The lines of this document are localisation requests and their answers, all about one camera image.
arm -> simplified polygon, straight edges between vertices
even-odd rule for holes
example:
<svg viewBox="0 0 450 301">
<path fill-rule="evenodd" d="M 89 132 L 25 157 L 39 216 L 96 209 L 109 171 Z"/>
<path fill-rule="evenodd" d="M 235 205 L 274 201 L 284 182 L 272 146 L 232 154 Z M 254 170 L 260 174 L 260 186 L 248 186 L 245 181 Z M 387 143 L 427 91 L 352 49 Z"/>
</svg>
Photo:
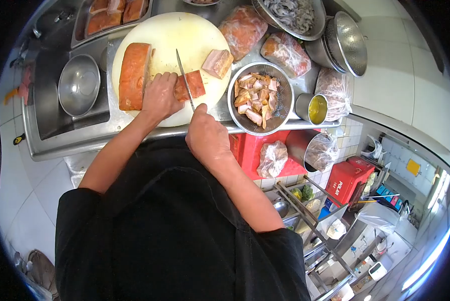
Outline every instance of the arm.
<svg viewBox="0 0 450 301">
<path fill-rule="evenodd" d="M 98 153 L 79 188 L 105 193 L 151 130 L 183 108 L 184 104 L 174 96 L 177 78 L 176 73 L 165 72 L 163 75 L 158 73 L 153 81 L 148 81 L 142 111 Z"/>
<path fill-rule="evenodd" d="M 199 105 L 193 114 L 186 143 L 193 155 L 222 184 L 246 222 L 256 232 L 284 228 L 282 218 L 262 190 L 235 160 L 228 130 Z"/>
</svg>

forearm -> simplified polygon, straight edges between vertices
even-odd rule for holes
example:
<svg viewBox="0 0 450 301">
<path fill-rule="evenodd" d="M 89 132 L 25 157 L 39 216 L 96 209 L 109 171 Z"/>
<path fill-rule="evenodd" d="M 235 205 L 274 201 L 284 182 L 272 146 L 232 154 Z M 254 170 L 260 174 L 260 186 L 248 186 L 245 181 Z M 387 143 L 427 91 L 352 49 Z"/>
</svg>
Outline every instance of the forearm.
<svg viewBox="0 0 450 301">
<path fill-rule="evenodd" d="M 79 188 L 89 188 L 101 194 L 105 193 L 118 178 L 143 139 L 159 122 L 147 116 L 146 112 L 140 112 L 98 153 L 86 171 Z"/>
<path fill-rule="evenodd" d="M 273 204 L 233 157 L 221 159 L 207 168 L 253 230 L 269 232 L 285 227 Z"/>
</svg>

white cutting board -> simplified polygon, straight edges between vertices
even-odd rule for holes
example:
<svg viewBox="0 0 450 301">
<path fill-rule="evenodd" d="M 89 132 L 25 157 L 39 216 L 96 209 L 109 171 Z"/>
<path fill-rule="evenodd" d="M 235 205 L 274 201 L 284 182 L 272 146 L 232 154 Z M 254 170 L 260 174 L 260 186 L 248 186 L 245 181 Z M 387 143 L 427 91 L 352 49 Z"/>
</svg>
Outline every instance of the white cutting board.
<svg viewBox="0 0 450 301">
<path fill-rule="evenodd" d="M 117 96 L 123 56 L 128 45 L 134 42 L 149 43 L 156 49 L 151 59 L 151 78 L 157 73 L 166 71 L 180 75 L 176 49 L 180 53 L 185 73 L 200 70 L 206 94 L 193 100 L 195 107 L 205 103 L 210 109 L 216 105 L 228 87 L 231 69 L 222 80 L 201 69 L 213 49 L 230 50 L 222 33 L 215 25 L 198 15 L 176 12 L 156 15 L 143 21 L 123 39 L 116 51 L 111 70 L 111 81 Z M 128 111 L 128 113 L 136 117 L 139 112 Z M 190 102 L 187 101 L 183 110 L 162 121 L 159 126 L 174 127 L 187 124 L 190 123 L 192 115 Z"/>
</svg>

stainless steel tray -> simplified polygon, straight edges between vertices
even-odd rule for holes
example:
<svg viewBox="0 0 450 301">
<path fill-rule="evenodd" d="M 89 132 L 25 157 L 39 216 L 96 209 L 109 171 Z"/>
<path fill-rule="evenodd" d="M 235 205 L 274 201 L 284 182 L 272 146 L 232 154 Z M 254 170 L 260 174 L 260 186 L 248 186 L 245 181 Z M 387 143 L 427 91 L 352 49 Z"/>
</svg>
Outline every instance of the stainless steel tray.
<svg viewBox="0 0 450 301">
<path fill-rule="evenodd" d="M 143 17 L 141 17 L 137 21 L 122 24 L 120 26 L 109 28 L 109 29 L 103 30 L 99 33 L 95 33 L 91 36 L 87 36 L 86 32 L 88 31 L 88 23 L 90 20 L 89 11 L 90 11 L 91 4 L 93 4 L 93 0 L 84 0 L 83 4 L 80 7 L 80 10 L 78 10 L 78 15 L 76 17 L 75 26 L 74 26 L 73 35 L 72 35 L 72 49 L 81 44 L 84 44 L 92 39 L 101 37 L 103 35 L 106 35 L 106 34 L 109 34 L 109 33 L 124 29 L 124 28 L 134 27 L 137 24 L 145 21 L 146 19 L 151 17 L 151 8 L 153 6 L 153 0 L 150 0 L 146 13 L 143 15 Z"/>
</svg>

black shirt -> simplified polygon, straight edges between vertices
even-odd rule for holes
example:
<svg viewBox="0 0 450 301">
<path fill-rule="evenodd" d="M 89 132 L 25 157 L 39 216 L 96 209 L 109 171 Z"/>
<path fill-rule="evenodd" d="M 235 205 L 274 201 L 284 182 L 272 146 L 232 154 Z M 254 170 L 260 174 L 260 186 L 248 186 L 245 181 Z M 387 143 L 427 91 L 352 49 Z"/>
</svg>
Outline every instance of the black shirt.
<svg viewBox="0 0 450 301">
<path fill-rule="evenodd" d="M 310 300 L 302 240 L 256 233 L 187 148 L 148 147 L 101 196 L 66 192 L 56 225 L 62 300 Z"/>
</svg>

